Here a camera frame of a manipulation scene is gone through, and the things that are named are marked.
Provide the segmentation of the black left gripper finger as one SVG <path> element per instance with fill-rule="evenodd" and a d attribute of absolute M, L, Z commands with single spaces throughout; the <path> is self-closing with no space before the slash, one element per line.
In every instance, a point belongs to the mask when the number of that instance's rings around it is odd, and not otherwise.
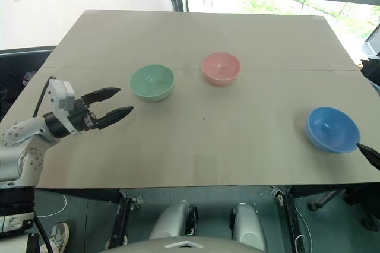
<path fill-rule="evenodd" d="M 121 89 L 117 87 L 106 87 L 81 96 L 81 100 L 86 105 L 91 105 L 95 102 L 102 102 L 104 100 L 107 100 L 119 91 L 121 91 Z"/>
<path fill-rule="evenodd" d="M 128 106 L 120 107 L 111 112 L 108 112 L 104 117 L 97 119 L 97 129 L 101 130 L 119 122 L 128 116 L 133 111 L 133 109 L 133 106 Z"/>

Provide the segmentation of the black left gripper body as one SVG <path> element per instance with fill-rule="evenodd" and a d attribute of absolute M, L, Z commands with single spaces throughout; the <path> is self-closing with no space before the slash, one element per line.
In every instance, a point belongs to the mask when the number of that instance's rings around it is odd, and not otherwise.
<path fill-rule="evenodd" d="M 74 101 L 74 108 L 69 111 L 69 121 L 79 132 L 97 128 L 97 119 L 83 99 Z"/>

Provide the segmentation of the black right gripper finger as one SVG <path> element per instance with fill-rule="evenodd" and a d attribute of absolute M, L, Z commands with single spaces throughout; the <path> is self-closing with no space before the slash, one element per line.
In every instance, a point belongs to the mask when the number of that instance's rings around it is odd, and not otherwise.
<path fill-rule="evenodd" d="M 366 146 L 361 143 L 357 143 L 357 147 L 360 150 L 360 152 L 366 157 L 368 162 L 375 167 L 376 169 L 380 170 L 380 156 L 379 153 L 370 148 L 369 146 Z"/>

